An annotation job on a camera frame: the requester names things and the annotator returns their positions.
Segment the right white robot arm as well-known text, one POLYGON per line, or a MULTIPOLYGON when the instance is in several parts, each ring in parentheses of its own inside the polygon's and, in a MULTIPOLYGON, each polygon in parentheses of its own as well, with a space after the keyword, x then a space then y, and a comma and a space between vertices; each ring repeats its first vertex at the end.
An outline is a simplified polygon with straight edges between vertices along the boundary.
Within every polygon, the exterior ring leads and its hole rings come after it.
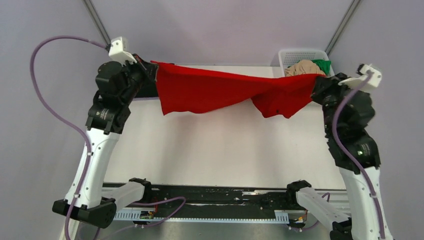
POLYGON ((358 78, 340 73, 319 76, 311 99, 321 105, 327 146, 342 176, 350 214, 323 199, 304 181, 288 185, 286 204, 305 208, 329 232, 332 240, 391 240, 380 194, 381 159, 376 141, 367 133, 375 116, 370 90, 382 75, 367 70, 358 78))

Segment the red t-shirt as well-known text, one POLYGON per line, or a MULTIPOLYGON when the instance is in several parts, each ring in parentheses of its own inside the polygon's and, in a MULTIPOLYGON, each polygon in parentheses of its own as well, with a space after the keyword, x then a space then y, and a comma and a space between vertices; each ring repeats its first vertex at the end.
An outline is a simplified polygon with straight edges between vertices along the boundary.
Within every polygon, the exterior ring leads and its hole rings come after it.
POLYGON ((289 119, 308 105, 319 74, 279 78, 240 75, 158 62, 156 88, 164 115, 208 113, 251 100, 264 118, 289 119))

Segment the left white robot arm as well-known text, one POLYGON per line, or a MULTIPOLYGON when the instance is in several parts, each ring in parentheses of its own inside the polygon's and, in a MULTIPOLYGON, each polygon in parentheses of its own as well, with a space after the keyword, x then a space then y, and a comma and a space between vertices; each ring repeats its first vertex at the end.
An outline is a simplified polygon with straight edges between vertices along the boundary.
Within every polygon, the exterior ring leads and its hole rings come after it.
POLYGON ((102 193, 110 158, 131 114, 129 106, 142 87, 156 82, 158 65, 138 55, 134 58, 134 62, 109 61, 98 68, 98 90, 83 132, 88 144, 68 193, 52 206, 57 214, 100 229, 107 228, 116 213, 133 202, 146 207, 153 201, 153 193, 147 189, 151 183, 140 178, 102 193))

